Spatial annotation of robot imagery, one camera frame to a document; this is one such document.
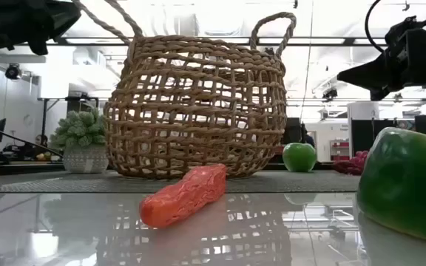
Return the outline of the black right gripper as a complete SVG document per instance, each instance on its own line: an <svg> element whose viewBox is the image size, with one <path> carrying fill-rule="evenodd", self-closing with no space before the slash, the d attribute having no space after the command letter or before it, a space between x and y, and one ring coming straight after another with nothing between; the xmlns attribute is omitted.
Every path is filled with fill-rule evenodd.
<svg viewBox="0 0 426 266"><path fill-rule="evenodd" d="M337 74L337 80L370 90L371 101L381 101L388 89L406 86L426 87L426 30L417 25L373 61Z"/></svg>

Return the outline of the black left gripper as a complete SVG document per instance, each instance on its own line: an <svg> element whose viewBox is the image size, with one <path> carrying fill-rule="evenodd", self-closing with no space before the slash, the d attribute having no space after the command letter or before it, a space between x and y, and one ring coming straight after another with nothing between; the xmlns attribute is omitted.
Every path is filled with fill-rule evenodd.
<svg viewBox="0 0 426 266"><path fill-rule="evenodd" d="M26 15L30 6L26 0L0 0L0 49L13 50L17 44L28 43L36 55L47 55L45 39L31 39ZM49 38L63 35L81 17L81 11L69 1L31 0L31 19L36 28Z"/></svg>

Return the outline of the red grape bunch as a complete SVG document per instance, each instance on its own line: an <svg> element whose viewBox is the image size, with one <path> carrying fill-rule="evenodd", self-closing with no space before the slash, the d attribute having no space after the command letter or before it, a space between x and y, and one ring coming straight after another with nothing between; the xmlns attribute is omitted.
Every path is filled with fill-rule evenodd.
<svg viewBox="0 0 426 266"><path fill-rule="evenodd" d="M350 174L359 176L365 167L368 151L358 151L354 157L349 160L336 161L333 169L342 174Z"/></svg>

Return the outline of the green apple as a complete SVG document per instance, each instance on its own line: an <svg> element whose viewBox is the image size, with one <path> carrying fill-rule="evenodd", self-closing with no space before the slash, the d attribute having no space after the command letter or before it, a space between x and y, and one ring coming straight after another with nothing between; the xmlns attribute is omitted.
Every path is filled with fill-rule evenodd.
<svg viewBox="0 0 426 266"><path fill-rule="evenodd" d="M317 162L317 152L308 143L289 143L283 149L283 162L290 172L310 172Z"/></svg>

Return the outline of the watermelon slice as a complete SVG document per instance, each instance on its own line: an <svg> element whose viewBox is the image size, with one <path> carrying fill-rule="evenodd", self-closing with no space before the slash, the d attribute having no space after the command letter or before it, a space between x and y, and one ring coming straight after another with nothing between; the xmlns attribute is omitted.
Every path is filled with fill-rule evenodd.
<svg viewBox="0 0 426 266"><path fill-rule="evenodd" d="M368 153L356 201L374 222L426 240L426 134L383 129Z"/></svg>

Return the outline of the red chili pepper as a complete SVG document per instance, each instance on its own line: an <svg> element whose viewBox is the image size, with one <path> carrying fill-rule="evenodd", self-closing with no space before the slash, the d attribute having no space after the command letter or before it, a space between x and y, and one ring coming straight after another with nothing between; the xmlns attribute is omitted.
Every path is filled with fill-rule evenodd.
<svg viewBox="0 0 426 266"><path fill-rule="evenodd" d="M223 164L192 168L177 183L141 201L139 214L142 222L152 228L165 228L185 220L225 194L226 174L227 168Z"/></svg>

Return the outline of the black monitor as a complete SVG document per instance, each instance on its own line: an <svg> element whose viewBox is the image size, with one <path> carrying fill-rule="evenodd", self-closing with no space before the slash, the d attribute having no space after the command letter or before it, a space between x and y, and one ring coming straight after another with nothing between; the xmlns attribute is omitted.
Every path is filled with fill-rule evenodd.
<svg viewBox="0 0 426 266"><path fill-rule="evenodd" d="M286 120L282 144L299 143L301 141L301 122L298 117L289 117Z"/></svg>

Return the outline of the green grape bunch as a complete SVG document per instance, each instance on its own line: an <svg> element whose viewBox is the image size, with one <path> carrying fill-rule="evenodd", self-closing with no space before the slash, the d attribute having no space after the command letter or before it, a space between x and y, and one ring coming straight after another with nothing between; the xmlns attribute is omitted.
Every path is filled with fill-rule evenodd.
<svg viewBox="0 0 426 266"><path fill-rule="evenodd" d="M50 136L50 146L63 152L65 170L73 174L99 174L109 164L104 118L96 108L68 112Z"/></svg>

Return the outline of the dark grey woven placemat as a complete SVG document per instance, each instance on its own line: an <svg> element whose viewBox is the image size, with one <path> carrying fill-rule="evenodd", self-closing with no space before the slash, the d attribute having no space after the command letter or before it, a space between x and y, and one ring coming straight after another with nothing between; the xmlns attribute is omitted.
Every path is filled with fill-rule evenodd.
<svg viewBox="0 0 426 266"><path fill-rule="evenodd" d="M0 176L0 193L154 193L175 180L123 177L115 171L70 174L65 171ZM290 173L259 171L228 179L228 193L355 192L359 177L335 171Z"/></svg>

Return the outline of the black table frame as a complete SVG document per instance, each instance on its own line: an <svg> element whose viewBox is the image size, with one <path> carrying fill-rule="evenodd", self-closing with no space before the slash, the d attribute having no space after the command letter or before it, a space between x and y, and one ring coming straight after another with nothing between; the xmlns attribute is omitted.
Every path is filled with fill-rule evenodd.
<svg viewBox="0 0 426 266"><path fill-rule="evenodd" d="M34 174L41 172L65 171L62 163L17 162L21 164L0 164L0 176L13 174ZM316 163L314 170L333 170L333 163ZM263 169L266 171L285 171L283 163L269 163Z"/></svg>

